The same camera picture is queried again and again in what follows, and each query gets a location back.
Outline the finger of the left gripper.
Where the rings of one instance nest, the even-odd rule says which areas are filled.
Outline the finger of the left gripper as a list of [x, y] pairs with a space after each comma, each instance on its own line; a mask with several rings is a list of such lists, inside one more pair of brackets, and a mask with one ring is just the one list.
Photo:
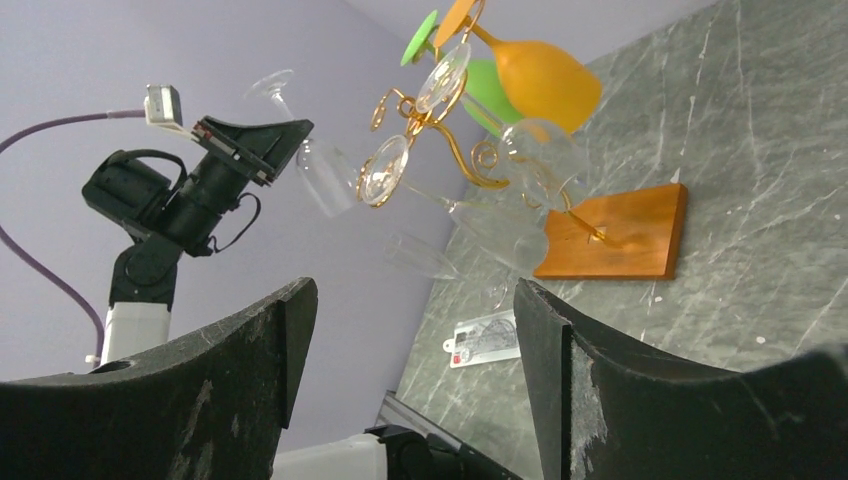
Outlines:
[[273, 183], [314, 128], [308, 119], [239, 125], [201, 119], [201, 146], [254, 183]]

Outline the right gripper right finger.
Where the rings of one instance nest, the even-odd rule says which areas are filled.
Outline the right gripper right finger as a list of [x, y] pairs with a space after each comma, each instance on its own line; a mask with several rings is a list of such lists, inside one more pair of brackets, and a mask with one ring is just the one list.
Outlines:
[[690, 361], [520, 280], [514, 302], [546, 479], [843, 479], [847, 348], [748, 372]]

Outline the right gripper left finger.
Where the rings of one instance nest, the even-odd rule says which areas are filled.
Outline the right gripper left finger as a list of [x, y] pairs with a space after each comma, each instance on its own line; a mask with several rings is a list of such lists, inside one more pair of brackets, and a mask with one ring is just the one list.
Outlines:
[[269, 478], [317, 307], [303, 277], [90, 373], [3, 383], [2, 477]]

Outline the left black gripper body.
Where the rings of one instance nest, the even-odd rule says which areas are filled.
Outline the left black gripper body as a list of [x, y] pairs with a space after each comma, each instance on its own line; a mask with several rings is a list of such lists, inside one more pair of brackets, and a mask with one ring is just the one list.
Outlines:
[[275, 136], [266, 125], [196, 122], [190, 131], [196, 143], [228, 167], [259, 186], [275, 181], [275, 168], [266, 159]]

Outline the green plastic wine glass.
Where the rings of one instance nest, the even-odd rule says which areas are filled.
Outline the green plastic wine glass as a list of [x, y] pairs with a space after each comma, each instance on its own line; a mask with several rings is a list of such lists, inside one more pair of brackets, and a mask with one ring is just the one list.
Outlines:
[[[432, 10], [421, 22], [405, 47], [400, 65], [417, 63], [430, 54], [436, 59], [436, 48], [430, 36], [437, 29], [438, 11]], [[523, 118], [508, 100], [498, 78], [493, 60], [470, 59], [467, 63], [467, 83], [460, 101], [466, 113], [483, 129], [499, 136], [503, 124], [513, 124]]]

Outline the orange plastic wine glass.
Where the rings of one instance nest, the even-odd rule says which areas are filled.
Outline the orange plastic wine glass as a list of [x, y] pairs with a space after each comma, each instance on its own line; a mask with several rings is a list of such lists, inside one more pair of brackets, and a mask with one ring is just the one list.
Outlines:
[[565, 50], [544, 41], [501, 40], [479, 23], [485, 3], [457, 0], [443, 17], [434, 40], [443, 46], [457, 34], [474, 35], [492, 51], [501, 87], [525, 117], [549, 120], [564, 131], [577, 131], [593, 114], [602, 83]]

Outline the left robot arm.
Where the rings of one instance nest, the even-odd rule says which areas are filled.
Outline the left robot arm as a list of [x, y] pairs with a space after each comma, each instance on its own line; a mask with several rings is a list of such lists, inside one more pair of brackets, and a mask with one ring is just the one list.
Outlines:
[[169, 338], [179, 261], [220, 252], [214, 231], [286, 168], [313, 124], [237, 125], [210, 116], [187, 133], [205, 154], [171, 181], [160, 151], [119, 150], [82, 190], [132, 244], [116, 259], [99, 371], [132, 380], [122, 401], [128, 452], [106, 479], [267, 479], [314, 331], [318, 291], [302, 278], [245, 310]]

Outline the flat blister pack on table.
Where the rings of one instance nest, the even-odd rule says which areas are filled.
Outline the flat blister pack on table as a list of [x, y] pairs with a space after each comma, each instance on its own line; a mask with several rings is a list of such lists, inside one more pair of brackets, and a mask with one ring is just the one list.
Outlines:
[[442, 348], [449, 354], [451, 369], [520, 358], [513, 311], [458, 322]]

